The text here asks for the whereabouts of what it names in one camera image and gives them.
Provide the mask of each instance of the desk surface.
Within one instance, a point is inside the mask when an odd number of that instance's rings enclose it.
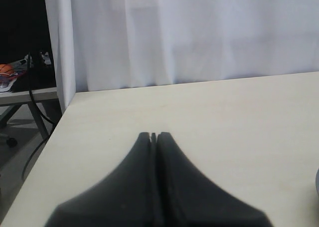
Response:
[[[35,101],[57,99],[56,87],[44,88],[32,91]],[[0,93],[0,106],[24,104],[30,102],[28,91]]]
[[[211,180],[275,227],[317,227],[319,72],[78,93],[1,227],[41,227],[138,134],[171,132]]]

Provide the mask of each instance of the floor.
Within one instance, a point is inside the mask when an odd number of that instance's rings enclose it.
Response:
[[[0,107],[0,114],[5,109],[6,107]],[[1,223],[23,184],[21,174],[25,162],[33,150],[41,142],[42,137],[39,134],[27,105],[23,105],[14,114],[14,116],[8,121],[7,126],[0,129],[0,133],[9,134],[18,141],[18,145],[16,147],[9,148],[4,142],[4,139],[0,138],[0,189],[2,195],[0,203]],[[42,148],[40,148],[40,151],[30,162],[27,173],[32,168]]]

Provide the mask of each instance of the orange ball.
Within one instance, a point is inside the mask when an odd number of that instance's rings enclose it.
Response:
[[[10,64],[0,64],[0,76],[8,76],[14,73],[14,69]]]

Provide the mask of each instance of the curtain fold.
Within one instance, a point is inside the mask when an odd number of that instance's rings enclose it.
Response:
[[[319,70],[319,0],[46,0],[60,99]]]

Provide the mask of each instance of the black cable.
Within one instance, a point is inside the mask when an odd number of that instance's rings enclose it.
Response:
[[[35,102],[35,99],[34,99],[34,96],[33,96],[33,93],[32,93],[32,88],[31,88],[30,57],[31,57],[31,54],[30,54],[30,52],[29,52],[28,59],[27,59],[27,62],[26,62],[26,70],[27,70],[27,75],[28,75],[28,78],[29,78],[29,94],[30,94],[31,101],[32,101],[34,107],[36,108],[36,110],[38,111],[38,113],[40,114],[40,116],[42,116],[44,120],[46,120],[47,122],[51,123],[51,124],[53,125],[53,127],[55,127],[55,126],[56,126],[56,123],[54,123],[54,122],[51,121],[49,118],[47,118],[47,117],[42,113],[42,111],[39,109],[39,107],[37,106],[37,104],[36,104],[36,102]]]
[[[21,174],[21,179],[24,182],[25,181],[25,172],[26,172],[26,168],[28,167],[30,161],[32,160],[33,156],[35,155],[35,153],[40,149],[40,147],[44,144],[44,142],[46,142],[49,138],[50,138],[51,134],[48,135],[47,137],[45,137],[40,144],[34,149],[34,151],[32,152],[32,154],[29,156],[28,160],[26,161],[23,170],[22,170],[22,174]]]

